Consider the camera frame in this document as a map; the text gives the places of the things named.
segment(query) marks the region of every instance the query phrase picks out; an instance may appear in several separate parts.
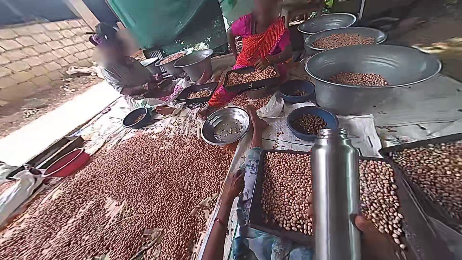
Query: ground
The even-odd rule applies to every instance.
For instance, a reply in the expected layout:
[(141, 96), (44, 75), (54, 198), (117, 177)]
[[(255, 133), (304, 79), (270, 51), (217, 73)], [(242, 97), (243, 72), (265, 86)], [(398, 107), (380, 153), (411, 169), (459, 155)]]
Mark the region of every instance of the ground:
[(103, 80), (97, 76), (67, 78), (63, 85), (36, 93), (23, 102), (0, 107), (0, 138), (54, 110), (101, 81)]

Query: black crate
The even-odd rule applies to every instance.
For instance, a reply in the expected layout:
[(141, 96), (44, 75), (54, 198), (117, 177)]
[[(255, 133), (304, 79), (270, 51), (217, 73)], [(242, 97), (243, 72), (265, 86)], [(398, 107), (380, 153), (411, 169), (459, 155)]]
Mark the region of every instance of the black crate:
[(255, 181), (254, 193), (252, 194), (252, 200), (250, 202), (249, 210), (249, 226), (254, 229), (261, 230), (268, 234), (276, 235), (279, 237), (284, 237), (295, 241), (299, 244), (306, 245), (309, 247), (314, 246), (314, 237), (310, 235), (305, 235), (299, 231), (287, 231), (284, 228), (279, 227), (278, 224), (271, 224), (270, 222), (265, 223), (263, 211), (261, 210), (261, 186), (263, 184), (263, 165), (265, 163), (266, 153), (279, 152), (279, 153), (289, 153), (289, 154), (311, 154), (311, 152), (301, 152), (301, 151), (290, 151), (290, 150), (263, 150), (260, 154), (260, 161), (258, 163), (257, 170), (257, 179)]
[(268, 85), (278, 84), (279, 79), (280, 79), (280, 73), (279, 73), (279, 70), (278, 70), (277, 66), (273, 66), (273, 67), (276, 70), (276, 73), (278, 75), (277, 77), (227, 86), (227, 84), (228, 84), (228, 76), (229, 76), (230, 73), (235, 72), (235, 73), (239, 73), (239, 74), (249, 74), (250, 72), (255, 71), (255, 68), (254, 67), (247, 67), (247, 68), (239, 68), (239, 69), (235, 69), (235, 70), (230, 70), (230, 71), (226, 72), (225, 82), (224, 82), (223, 86), (225, 86), (225, 89), (232, 88), (232, 89), (237, 89), (237, 90), (245, 90), (245, 89), (251, 90), (251, 89), (257, 89), (257, 88), (268, 86)]
[[(360, 156), (360, 160), (385, 161), (382, 158)], [(404, 219), (401, 222), (405, 238), (401, 242), (406, 245), (404, 250), (406, 259), (413, 260), (434, 260), (454, 259), (444, 241), (437, 235), (428, 217), (423, 213), (416, 196), (408, 182), (401, 177), (401, 172), (393, 165), (393, 176), (398, 186), (398, 198), (400, 201), (400, 212)]]
[[(200, 84), (200, 85), (192, 85), (190, 87), (187, 87), (185, 90), (181, 92), (181, 94), (178, 95), (178, 97), (175, 99), (175, 103), (182, 103), (186, 102), (186, 105), (190, 104), (199, 104), (199, 103), (204, 103), (207, 102), (215, 92), (215, 90), (218, 87), (218, 82), (212, 82), (212, 83), (207, 83), (207, 84)], [(212, 94), (206, 97), (202, 98), (195, 98), (195, 99), (187, 99), (186, 97), (189, 95), (191, 92), (197, 92), (201, 90), (209, 90), (212, 89)]]
[[(313, 247), (315, 244), (314, 236), (305, 235), (301, 232), (291, 230), (287, 231), (284, 228), (279, 227), (278, 224), (271, 224), (270, 222), (266, 223), (264, 221), (263, 211), (261, 209), (261, 186), (264, 179), (263, 165), (265, 163), (266, 153), (268, 152), (311, 154), (310, 151), (303, 152), (276, 149), (268, 149), (261, 152), (255, 187), (250, 202), (249, 226), (272, 235), (290, 239), (302, 245)], [(385, 159), (375, 157), (360, 156), (359, 159), (385, 161)], [(410, 189), (407, 182), (400, 178), (399, 172), (394, 171), (394, 174), (395, 183), (398, 186), (398, 196), (401, 203), (399, 212), (401, 212), (404, 216), (402, 227), (406, 239), (402, 242), (407, 246), (407, 248), (412, 249), (405, 250), (406, 258), (408, 260), (433, 260), (436, 259), (436, 257), (443, 257), (442, 259), (453, 259), (452, 253), (448, 251), (444, 242), (438, 237), (438, 235), (436, 235), (433, 226), (430, 224), (426, 215), (423, 214), (419, 204), (416, 202), (413, 191)]]
[(451, 217), (450, 214), (441, 205), (431, 201), (431, 199), (420, 189), (420, 187), (417, 184), (415, 184), (411, 180), (409, 176), (407, 176), (406, 172), (403, 169), (401, 169), (401, 167), (397, 163), (395, 163), (389, 155), (391, 152), (398, 152), (404, 149), (420, 148), (425, 147), (429, 144), (449, 143), (456, 142), (459, 140), (462, 140), (462, 133), (422, 141), (410, 142), (396, 146), (390, 146), (380, 149), (379, 153), (393, 167), (396, 173), (399, 174), (409, 184), (410, 188), (415, 194), (416, 200), (418, 201), (423, 212), (426, 215), (441, 221), (446, 226), (452, 228), (455, 232), (461, 234), (460, 230), (462, 227), (462, 220)]

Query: black bowl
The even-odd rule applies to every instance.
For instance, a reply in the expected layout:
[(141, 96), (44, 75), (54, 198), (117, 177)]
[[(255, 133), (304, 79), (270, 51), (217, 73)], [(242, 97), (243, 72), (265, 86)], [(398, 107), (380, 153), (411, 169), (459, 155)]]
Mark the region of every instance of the black bowl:
[[(136, 122), (136, 119), (140, 115), (143, 115), (143, 118), (140, 121)], [(131, 111), (123, 119), (123, 126), (138, 129), (138, 128), (149, 125), (150, 122), (151, 122), (151, 114), (149, 113), (148, 109), (145, 107), (140, 107), (140, 108), (137, 108)]]
[[(282, 99), (284, 102), (294, 104), (294, 103), (302, 103), (308, 100), (315, 99), (315, 85), (306, 80), (289, 80), (279, 87), (281, 91)], [(295, 91), (303, 90), (307, 92), (306, 95), (303, 96), (294, 96)]]
[(292, 131), (292, 133), (305, 141), (308, 142), (316, 142), (317, 139), (317, 134), (304, 134), (299, 131), (297, 131), (293, 125), (292, 122), (295, 121), (298, 117), (304, 115), (304, 114), (309, 114), (309, 115), (315, 115), (319, 116), (320, 118), (324, 119), (324, 121), (327, 123), (327, 128), (329, 129), (337, 129), (339, 127), (339, 119), (337, 118), (336, 115), (332, 114), (331, 112), (324, 110), (322, 108), (319, 108), (317, 106), (302, 106), (294, 111), (290, 112), (289, 115), (287, 116), (287, 127)]

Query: concrete floor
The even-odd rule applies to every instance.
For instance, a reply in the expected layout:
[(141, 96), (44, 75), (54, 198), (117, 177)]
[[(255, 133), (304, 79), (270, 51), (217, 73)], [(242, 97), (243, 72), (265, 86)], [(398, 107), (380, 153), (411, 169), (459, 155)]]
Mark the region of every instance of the concrete floor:
[(0, 139), (0, 161), (20, 166), (69, 135), (120, 94), (103, 81), (26, 126)]

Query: hand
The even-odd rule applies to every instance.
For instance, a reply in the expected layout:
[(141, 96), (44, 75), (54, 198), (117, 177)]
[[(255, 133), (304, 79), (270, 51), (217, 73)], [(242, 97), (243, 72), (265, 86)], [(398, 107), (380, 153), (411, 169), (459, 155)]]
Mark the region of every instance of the hand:
[(261, 59), (258, 59), (258, 61), (255, 62), (254, 67), (258, 72), (262, 72), (264, 69), (268, 68), (269, 65), (270, 65), (270, 63), (269, 63), (267, 58), (261, 58)]
[(154, 78), (155, 78), (155, 80), (156, 80), (157, 82), (161, 82), (162, 79), (163, 79), (164, 77), (162, 76), (162, 74), (157, 73), (157, 74), (154, 76)]
[(244, 171), (238, 170), (226, 183), (226, 189), (223, 191), (223, 201), (232, 203), (234, 198), (237, 197), (243, 189)]
[[(313, 218), (313, 228), (316, 229), (312, 196), (313, 193), (311, 193), (310, 197), (308, 198), (308, 202), (311, 203), (310, 207), (308, 208), (308, 215)], [(354, 218), (354, 224), (359, 230), (362, 231), (361, 259), (397, 259), (395, 251), (399, 251), (398, 246), (392, 242), (391, 237), (380, 233), (374, 224), (366, 219), (363, 215), (356, 215)]]

